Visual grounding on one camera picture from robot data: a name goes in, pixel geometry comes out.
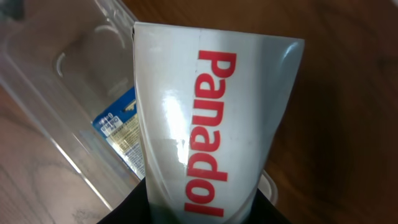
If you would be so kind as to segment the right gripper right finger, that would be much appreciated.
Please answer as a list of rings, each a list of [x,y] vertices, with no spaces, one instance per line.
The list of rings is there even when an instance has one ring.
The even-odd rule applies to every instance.
[[[257,189],[247,224],[291,224]]]

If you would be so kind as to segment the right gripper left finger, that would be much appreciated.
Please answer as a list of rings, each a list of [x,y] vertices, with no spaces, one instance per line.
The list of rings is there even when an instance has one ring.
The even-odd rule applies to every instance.
[[[98,224],[151,224],[146,178],[143,178],[121,204]]]

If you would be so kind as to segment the blue white medicine box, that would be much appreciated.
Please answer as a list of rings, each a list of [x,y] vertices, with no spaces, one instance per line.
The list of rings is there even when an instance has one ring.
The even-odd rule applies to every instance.
[[[138,179],[143,179],[146,173],[140,145],[135,88],[125,92],[100,113],[92,125]]]

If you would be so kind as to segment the white Panadol box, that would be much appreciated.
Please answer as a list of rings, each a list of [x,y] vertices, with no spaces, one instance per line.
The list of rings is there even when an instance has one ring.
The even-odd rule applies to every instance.
[[[146,22],[133,31],[152,222],[246,222],[304,40]]]

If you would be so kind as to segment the clear plastic container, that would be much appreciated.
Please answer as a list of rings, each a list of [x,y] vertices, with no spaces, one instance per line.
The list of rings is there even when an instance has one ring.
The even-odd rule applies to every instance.
[[[134,88],[135,21],[118,0],[1,1],[1,85],[109,209],[141,180],[92,122]]]

